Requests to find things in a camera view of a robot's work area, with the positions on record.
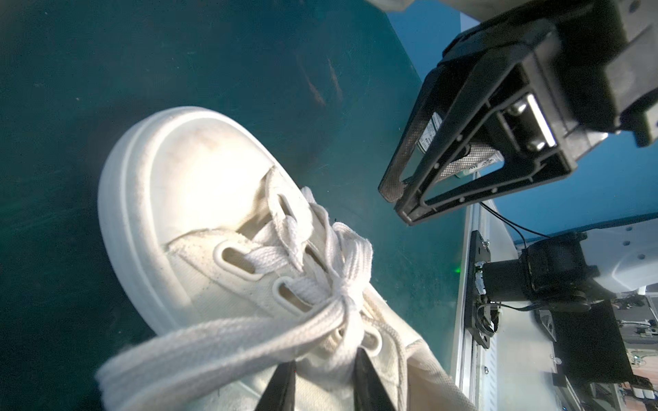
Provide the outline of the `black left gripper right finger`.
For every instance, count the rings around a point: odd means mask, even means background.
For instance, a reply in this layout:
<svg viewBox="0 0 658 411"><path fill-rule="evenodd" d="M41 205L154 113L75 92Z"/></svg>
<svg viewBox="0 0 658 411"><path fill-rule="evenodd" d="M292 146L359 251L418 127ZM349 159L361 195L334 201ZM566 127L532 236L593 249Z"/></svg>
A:
<svg viewBox="0 0 658 411"><path fill-rule="evenodd" d="M395 407L365 349L359 348L353 372L356 411L395 411Z"/></svg>

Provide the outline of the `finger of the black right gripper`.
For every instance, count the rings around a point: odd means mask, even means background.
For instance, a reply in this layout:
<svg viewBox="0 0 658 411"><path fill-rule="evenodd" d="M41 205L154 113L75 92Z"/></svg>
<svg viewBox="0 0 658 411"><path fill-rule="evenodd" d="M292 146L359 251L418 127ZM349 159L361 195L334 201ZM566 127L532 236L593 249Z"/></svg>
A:
<svg viewBox="0 0 658 411"><path fill-rule="evenodd" d="M402 173L431 117L435 112L441 116L447 113L446 104L442 102L444 93L440 90L440 78L445 71L443 65L438 65L426 76L400 142L378 186L379 193L389 203L397 202L404 194L406 185L401 178Z"/></svg>

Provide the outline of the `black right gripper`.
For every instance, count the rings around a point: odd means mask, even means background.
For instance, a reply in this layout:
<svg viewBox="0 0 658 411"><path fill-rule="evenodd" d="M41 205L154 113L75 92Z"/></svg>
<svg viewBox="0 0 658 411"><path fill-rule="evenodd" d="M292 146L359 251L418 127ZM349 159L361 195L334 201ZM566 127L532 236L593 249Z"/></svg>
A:
<svg viewBox="0 0 658 411"><path fill-rule="evenodd" d="M433 114L402 173L395 211L406 224L569 176L573 126L558 76L582 125L629 131L638 147L657 141L655 1L487 5L495 14L459 34L438 63L447 113ZM503 45L540 21L561 45ZM463 46L470 40L484 47Z"/></svg>

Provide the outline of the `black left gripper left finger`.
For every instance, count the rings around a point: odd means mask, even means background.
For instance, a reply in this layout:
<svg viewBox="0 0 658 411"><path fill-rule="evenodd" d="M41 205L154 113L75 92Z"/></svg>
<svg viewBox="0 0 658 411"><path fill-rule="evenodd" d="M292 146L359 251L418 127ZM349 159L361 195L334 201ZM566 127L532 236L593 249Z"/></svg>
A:
<svg viewBox="0 0 658 411"><path fill-rule="evenodd" d="M294 411L296 400L296 361L281 363L263 392L255 411Z"/></svg>

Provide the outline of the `white canvas sneaker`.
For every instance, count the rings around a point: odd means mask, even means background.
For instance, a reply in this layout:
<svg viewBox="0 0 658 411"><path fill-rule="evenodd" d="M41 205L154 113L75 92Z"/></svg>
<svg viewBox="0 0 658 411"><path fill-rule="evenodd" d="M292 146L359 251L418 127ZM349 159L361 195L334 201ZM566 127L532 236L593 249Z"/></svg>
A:
<svg viewBox="0 0 658 411"><path fill-rule="evenodd" d="M265 189L271 169L284 178L285 206L300 190L310 191L296 186L239 123L199 107L149 116L112 149L99 183L101 234L153 339L215 320L294 320L310 310L284 285L290 270L263 275L245 258L246 241L271 220ZM325 260L325 224L339 223L325 211L313 218L304 255L316 264ZM395 410L473 409L428 344L370 281L361 314L363 348ZM250 374L178 410L255 410L272 375L272 368ZM299 376L295 410L356 409L351 399Z"/></svg>

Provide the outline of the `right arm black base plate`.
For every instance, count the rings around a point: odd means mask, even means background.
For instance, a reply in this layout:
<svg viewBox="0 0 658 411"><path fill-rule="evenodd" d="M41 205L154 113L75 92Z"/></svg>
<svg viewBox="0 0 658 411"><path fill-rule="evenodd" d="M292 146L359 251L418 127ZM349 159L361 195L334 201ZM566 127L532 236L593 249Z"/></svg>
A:
<svg viewBox="0 0 658 411"><path fill-rule="evenodd" d="M488 244L479 231L472 231L466 265L463 320L464 329L483 349L490 347L491 339L495 335L483 277L484 265L490 262L491 253Z"/></svg>

